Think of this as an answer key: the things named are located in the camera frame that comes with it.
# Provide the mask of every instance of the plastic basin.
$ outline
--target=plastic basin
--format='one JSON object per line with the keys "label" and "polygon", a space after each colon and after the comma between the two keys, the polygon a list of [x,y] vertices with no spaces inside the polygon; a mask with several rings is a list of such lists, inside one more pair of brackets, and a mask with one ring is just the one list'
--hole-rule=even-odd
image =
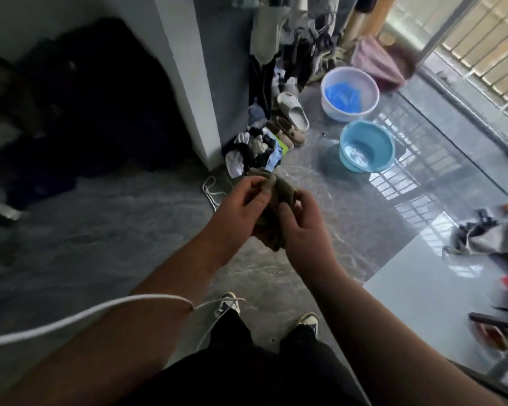
{"label": "plastic basin", "polygon": [[[349,113],[342,111],[328,100],[325,90],[332,85],[346,83],[359,91],[361,96],[360,112]],[[322,109],[330,118],[339,122],[350,122],[369,114],[376,108],[380,99],[378,86],[373,78],[364,71],[353,67],[338,67],[325,74],[320,88],[322,89]]]}
{"label": "plastic basin", "polygon": [[354,172],[384,171],[393,164],[395,143],[385,128],[357,120],[342,129],[339,158],[346,168]]}

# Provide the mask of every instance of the brown shoe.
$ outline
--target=brown shoe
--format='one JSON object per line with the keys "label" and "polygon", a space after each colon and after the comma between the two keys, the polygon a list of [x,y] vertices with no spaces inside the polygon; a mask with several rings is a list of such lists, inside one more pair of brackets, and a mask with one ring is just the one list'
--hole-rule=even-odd
{"label": "brown shoe", "polygon": [[277,117],[277,126],[291,139],[295,145],[303,145],[306,138],[295,128],[290,121],[283,117]]}
{"label": "brown shoe", "polygon": [[275,124],[273,124],[273,122],[268,121],[265,123],[265,126],[273,133],[274,136],[281,140],[288,149],[292,149],[294,147],[294,143],[291,142],[290,138],[288,138]]}

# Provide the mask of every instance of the person's right hand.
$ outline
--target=person's right hand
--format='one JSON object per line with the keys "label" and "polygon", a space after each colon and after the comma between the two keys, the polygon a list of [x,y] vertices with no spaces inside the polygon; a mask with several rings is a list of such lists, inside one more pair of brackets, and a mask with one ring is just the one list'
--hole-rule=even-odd
{"label": "person's right hand", "polygon": [[279,218],[286,247],[286,255],[302,277],[309,272],[339,265],[331,239],[318,205],[309,191],[297,191],[292,211],[286,203],[279,205]]}

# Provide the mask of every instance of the forearm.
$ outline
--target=forearm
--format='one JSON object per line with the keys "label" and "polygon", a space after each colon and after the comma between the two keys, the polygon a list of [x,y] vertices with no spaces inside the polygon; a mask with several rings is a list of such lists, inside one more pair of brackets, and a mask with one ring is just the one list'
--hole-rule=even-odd
{"label": "forearm", "polygon": [[302,276],[373,404],[501,405],[337,263]]}
{"label": "forearm", "polygon": [[[132,294],[174,294],[198,305],[224,259],[211,242],[202,232]],[[168,299],[117,307],[35,368],[6,403],[114,402],[165,366],[190,312],[185,302]]]}

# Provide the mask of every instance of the olive green cloth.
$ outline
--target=olive green cloth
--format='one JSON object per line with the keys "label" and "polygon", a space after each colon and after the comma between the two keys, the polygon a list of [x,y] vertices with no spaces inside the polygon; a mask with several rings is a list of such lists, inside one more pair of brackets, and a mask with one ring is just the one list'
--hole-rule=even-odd
{"label": "olive green cloth", "polygon": [[288,184],[283,178],[265,170],[264,168],[251,168],[247,175],[259,175],[271,179],[276,177],[275,185],[271,191],[271,200],[264,209],[263,214],[256,222],[256,226],[263,231],[264,244],[273,251],[284,248],[284,236],[282,234],[281,224],[278,219],[278,205],[286,202],[293,209],[296,201],[295,188]]}

